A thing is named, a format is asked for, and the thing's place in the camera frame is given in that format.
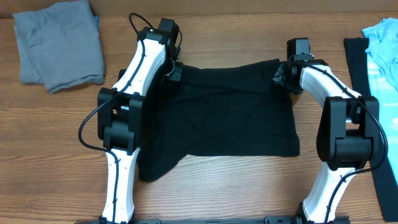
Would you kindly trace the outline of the black t-shirt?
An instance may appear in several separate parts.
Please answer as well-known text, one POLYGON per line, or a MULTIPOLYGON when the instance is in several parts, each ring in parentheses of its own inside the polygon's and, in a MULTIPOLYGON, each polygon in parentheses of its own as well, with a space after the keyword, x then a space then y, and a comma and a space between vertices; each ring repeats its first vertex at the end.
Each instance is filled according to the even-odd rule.
POLYGON ((292 100, 273 79, 279 65, 184 66, 175 88, 152 90, 143 106, 139 178, 155 181, 186 155, 299 155, 292 100))

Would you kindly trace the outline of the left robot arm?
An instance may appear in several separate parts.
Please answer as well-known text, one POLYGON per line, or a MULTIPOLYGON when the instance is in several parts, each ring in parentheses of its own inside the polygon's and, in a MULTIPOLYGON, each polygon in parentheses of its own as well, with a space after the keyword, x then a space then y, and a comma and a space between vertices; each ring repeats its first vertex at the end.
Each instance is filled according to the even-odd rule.
POLYGON ((178 83, 182 64, 177 61, 182 32, 175 21, 161 19, 137 34, 137 49, 128 68, 112 88, 98 93, 98 137, 108 161, 106 202, 98 223, 131 223, 133 188, 140 151, 142 108, 152 86, 178 83))

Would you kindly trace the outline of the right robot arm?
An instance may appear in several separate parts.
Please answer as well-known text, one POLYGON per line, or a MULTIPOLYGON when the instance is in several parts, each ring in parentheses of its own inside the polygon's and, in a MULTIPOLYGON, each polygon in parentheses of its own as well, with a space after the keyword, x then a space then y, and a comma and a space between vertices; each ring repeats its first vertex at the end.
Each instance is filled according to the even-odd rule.
POLYGON ((287 60, 274 81, 296 95, 309 92, 322 107, 316 138, 320 169, 309 195, 293 216, 269 216, 265 223, 349 223, 336 208, 353 177, 367 170, 384 131, 378 121, 379 102, 351 90, 324 60, 316 60, 309 39, 287 41, 287 60))

